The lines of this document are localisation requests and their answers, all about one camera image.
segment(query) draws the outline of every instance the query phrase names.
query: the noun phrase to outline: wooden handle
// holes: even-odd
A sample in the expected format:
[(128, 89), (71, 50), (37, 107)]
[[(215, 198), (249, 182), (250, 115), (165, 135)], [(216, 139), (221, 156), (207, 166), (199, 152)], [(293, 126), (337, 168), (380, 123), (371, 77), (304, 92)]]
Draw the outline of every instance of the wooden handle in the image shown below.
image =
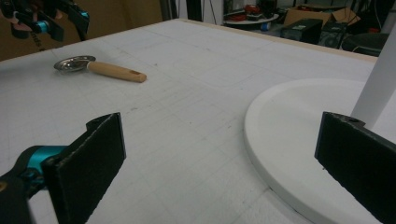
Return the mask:
[(87, 68), (94, 73), (133, 82), (144, 82), (147, 79), (143, 73), (109, 63), (90, 62), (87, 64)]

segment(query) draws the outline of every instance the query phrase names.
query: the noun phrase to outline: background table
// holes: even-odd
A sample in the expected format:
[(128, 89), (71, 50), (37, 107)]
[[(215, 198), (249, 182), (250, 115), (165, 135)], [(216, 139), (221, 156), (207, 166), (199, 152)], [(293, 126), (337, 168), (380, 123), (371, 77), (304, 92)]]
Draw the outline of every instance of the background table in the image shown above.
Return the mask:
[[(85, 54), (143, 72), (148, 80), (64, 75), (52, 68)], [(311, 77), (365, 81), (374, 62), (191, 21), (3, 61), (0, 173), (26, 148), (69, 145), (89, 120), (121, 112), (127, 159), (89, 223), (309, 223), (256, 173), (244, 145), (245, 113), (276, 84)], [(31, 205), (37, 223), (56, 223), (46, 191)]]

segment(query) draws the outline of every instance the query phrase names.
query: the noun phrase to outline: brown cardboard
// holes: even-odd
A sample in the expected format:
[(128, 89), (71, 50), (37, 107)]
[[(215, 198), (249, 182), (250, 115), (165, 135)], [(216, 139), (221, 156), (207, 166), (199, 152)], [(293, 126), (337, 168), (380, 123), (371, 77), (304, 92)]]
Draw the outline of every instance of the brown cardboard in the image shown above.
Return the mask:
[[(87, 39), (133, 29), (162, 21), (160, 1), (75, 0), (90, 15)], [(57, 42), (47, 34), (31, 34), (28, 39), (11, 35), (10, 25), (0, 19), (0, 61), (79, 42), (75, 26), (64, 15), (56, 22), (64, 28), (64, 41)]]
[(303, 11), (299, 10), (298, 7), (293, 7), (288, 10), (286, 15), (284, 25), (288, 26), (295, 23), (301, 19), (319, 19), (323, 20), (323, 24), (327, 21), (342, 21), (348, 22), (348, 25), (353, 24), (360, 20), (360, 18), (352, 11), (349, 7), (343, 7), (341, 9), (335, 10), (333, 13), (326, 12), (328, 9), (335, 9), (339, 7), (320, 7), (319, 5), (304, 5), (304, 7), (311, 7), (318, 11)]

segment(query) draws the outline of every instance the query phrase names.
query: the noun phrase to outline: white pole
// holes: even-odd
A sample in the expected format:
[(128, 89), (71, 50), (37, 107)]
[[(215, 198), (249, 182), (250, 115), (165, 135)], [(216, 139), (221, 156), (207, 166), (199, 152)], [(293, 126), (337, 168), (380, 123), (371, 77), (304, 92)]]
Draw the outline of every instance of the white pole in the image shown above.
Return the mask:
[(351, 117), (373, 128), (396, 89), (396, 29), (393, 24), (387, 43), (376, 61)]

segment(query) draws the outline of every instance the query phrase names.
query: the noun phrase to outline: round white board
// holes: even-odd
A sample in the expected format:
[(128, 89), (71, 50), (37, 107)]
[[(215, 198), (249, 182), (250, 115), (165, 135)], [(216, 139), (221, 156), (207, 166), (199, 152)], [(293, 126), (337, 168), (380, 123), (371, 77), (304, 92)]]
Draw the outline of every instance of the round white board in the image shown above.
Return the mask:
[(323, 111), (349, 116), (364, 83), (304, 79), (263, 92), (245, 119), (249, 157), (286, 203), (315, 223), (378, 221), (314, 157)]

